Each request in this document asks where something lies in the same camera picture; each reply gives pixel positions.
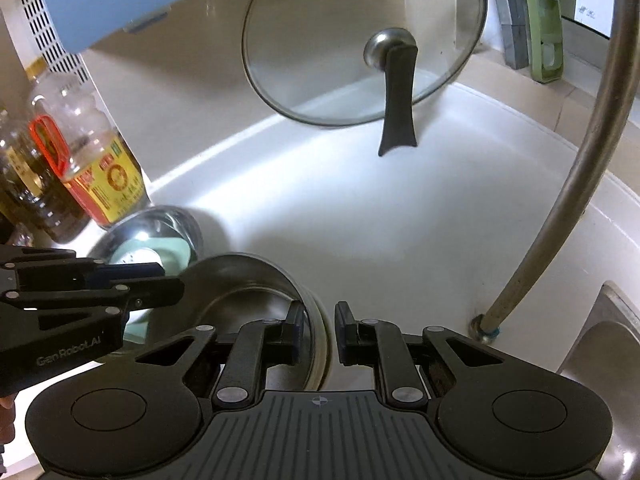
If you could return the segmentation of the person's left hand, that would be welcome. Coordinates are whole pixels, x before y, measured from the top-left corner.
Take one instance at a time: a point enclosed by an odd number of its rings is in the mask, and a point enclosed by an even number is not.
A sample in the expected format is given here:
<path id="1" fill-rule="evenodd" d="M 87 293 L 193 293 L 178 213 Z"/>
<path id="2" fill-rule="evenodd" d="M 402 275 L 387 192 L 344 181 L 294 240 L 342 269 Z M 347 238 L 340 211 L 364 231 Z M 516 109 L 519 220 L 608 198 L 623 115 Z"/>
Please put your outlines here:
<path id="1" fill-rule="evenodd" d="M 0 399 L 0 443 L 9 444 L 15 438 L 15 398 L 10 394 Z"/>

